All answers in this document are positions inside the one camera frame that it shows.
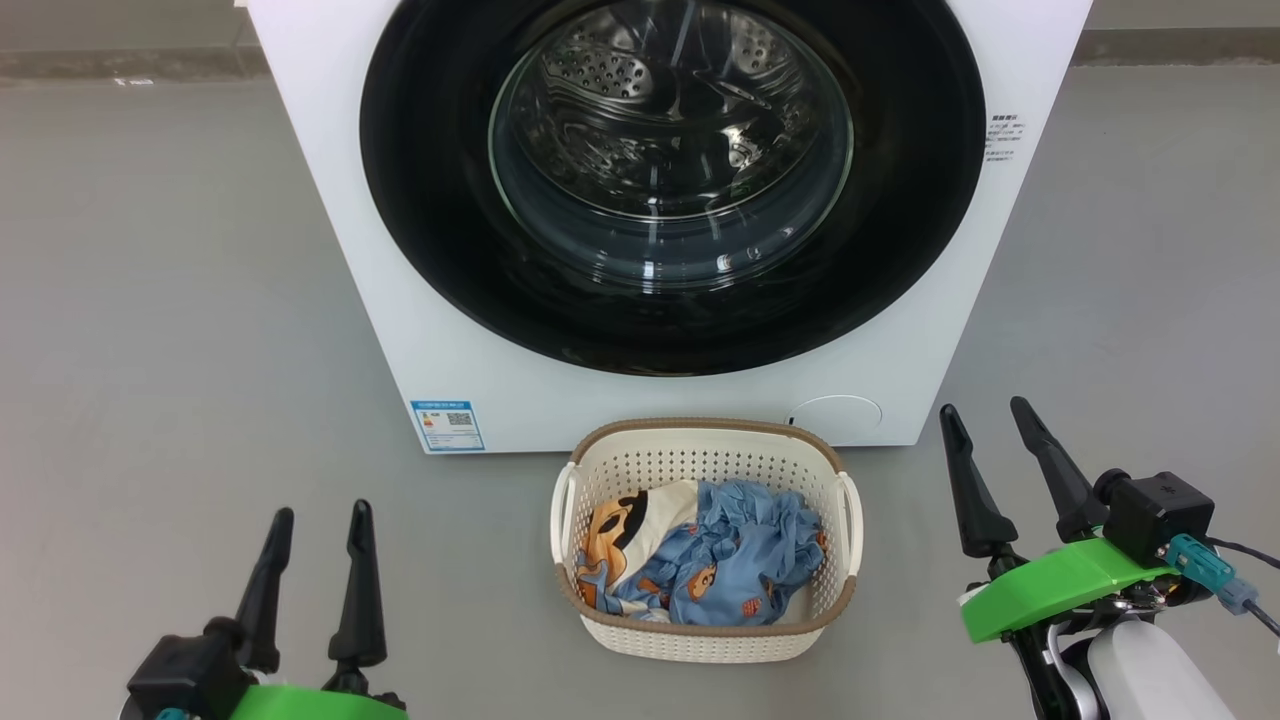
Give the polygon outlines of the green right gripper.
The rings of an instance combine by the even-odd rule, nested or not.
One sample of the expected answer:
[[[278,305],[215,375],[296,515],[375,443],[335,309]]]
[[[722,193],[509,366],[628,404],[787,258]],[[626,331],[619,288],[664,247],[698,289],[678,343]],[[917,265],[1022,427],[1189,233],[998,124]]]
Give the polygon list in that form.
[[[961,606],[973,643],[1000,641],[1018,656],[1036,720],[1206,720],[1213,689],[1155,619],[1211,593],[1167,564],[1142,568],[1091,538],[1108,509],[1030,402],[1010,398],[1021,442],[1036,457],[1066,543],[1036,560],[1012,548],[1018,530],[998,511],[974,461],[960,413],[940,429],[963,552],[987,561],[988,580]]]

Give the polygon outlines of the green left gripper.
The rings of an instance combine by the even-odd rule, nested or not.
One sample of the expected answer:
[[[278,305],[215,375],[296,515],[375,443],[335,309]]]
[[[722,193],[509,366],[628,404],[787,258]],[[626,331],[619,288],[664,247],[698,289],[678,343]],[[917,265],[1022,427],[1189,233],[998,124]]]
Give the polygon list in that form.
[[[410,720],[398,698],[325,691],[285,683],[276,647],[280,580],[291,561],[294,511],[278,509],[236,614],[244,632],[237,662],[255,684],[241,697],[230,720]],[[387,629],[372,506],[355,501],[346,551],[349,571],[339,626],[328,657],[342,667],[374,667],[387,660]]]

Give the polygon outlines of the blue printed garment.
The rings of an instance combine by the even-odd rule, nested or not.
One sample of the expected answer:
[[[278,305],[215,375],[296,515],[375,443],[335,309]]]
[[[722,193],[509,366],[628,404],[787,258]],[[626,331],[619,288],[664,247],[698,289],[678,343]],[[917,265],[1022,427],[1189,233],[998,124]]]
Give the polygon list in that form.
[[[694,480],[695,533],[675,560],[669,606],[627,616],[694,626],[764,626],[822,568],[827,536],[796,492],[732,479]]]

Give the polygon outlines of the blue patterned clothes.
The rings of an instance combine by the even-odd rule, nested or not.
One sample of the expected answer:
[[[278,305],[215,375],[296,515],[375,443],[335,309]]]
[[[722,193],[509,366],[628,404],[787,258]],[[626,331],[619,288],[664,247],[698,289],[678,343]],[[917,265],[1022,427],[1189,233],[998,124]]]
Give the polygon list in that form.
[[[575,560],[576,589],[585,605],[620,616],[666,610],[675,560],[695,533],[698,510],[692,480],[598,505]]]

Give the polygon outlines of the black round glass washer door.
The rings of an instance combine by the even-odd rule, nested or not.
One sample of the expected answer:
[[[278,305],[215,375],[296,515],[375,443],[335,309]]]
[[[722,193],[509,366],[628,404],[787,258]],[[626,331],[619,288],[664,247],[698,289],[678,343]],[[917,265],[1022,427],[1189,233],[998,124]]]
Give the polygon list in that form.
[[[492,176],[507,76],[553,28],[616,0],[402,0],[364,86],[372,200],[419,274],[536,354],[628,375],[716,375],[819,348],[908,292],[977,191],[986,88],[948,0],[714,0],[780,22],[836,73],[855,126],[851,173],[809,240],[721,288],[596,283],[543,249]]]

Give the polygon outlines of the white front-load washing machine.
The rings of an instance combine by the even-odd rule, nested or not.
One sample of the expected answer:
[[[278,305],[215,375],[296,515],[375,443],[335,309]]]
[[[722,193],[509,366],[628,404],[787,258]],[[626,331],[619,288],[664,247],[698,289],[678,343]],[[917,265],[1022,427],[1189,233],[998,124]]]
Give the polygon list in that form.
[[[458,310],[392,238],[360,141],[364,86],[402,0],[236,0],[262,53],[407,413],[470,401],[489,454],[558,452],[634,418],[786,424],[799,404],[856,395],[882,423],[836,447],[918,442],[954,359],[1094,0],[948,0],[986,88],[984,154],[955,236],[900,299],[846,336],[765,366],[628,375],[525,348]]]

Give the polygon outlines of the cream perforated laundry basket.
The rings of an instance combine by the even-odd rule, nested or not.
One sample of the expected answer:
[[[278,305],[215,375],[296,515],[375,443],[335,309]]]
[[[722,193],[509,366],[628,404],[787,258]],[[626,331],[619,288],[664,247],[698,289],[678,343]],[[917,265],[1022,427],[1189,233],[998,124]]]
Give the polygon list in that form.
[[[678,480],[750,480],[796,492],[817,512],[827,559],[764,626],[645,623],[599,612],[576,589],[575,559],[591,511],[605,501]],[[686,664],[768,664],[806,652],[849,606],[864,550],[861,498],[837,454],[795,427],[707,418],[617,421],[571,454],[550,501],[550,555],[561,591],[590,633],[617,653]]]

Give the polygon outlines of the round white filter cover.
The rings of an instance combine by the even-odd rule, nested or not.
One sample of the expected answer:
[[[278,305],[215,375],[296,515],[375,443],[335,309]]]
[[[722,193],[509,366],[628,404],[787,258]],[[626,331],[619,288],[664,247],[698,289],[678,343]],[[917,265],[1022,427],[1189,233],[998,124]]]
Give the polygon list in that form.
[[[787,423],[815,436],[835,437],[844,442],[846,436],[858,438],[873,432],[883,419],[883,411],[874,401],[856,395],[827,395],[810,398],[794,407]]]

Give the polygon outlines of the blue energy label sticker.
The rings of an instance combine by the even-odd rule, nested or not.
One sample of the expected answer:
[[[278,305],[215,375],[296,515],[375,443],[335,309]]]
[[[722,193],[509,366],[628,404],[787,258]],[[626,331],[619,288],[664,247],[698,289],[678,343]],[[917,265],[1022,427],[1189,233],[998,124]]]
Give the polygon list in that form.
[[[483,454],[486,446],[470,401],[410,401],[426,454]]]

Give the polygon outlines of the stainless steel washer drum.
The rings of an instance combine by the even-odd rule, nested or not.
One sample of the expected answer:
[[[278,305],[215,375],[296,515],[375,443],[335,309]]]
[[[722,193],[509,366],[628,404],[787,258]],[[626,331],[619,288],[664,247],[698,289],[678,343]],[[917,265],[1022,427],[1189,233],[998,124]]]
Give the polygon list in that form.
[[[721,288],[794,255],[849,181],[836,73],[764,14],[714,0],[580,12],[507,76],[495,186],[521,227],[596,283]]]

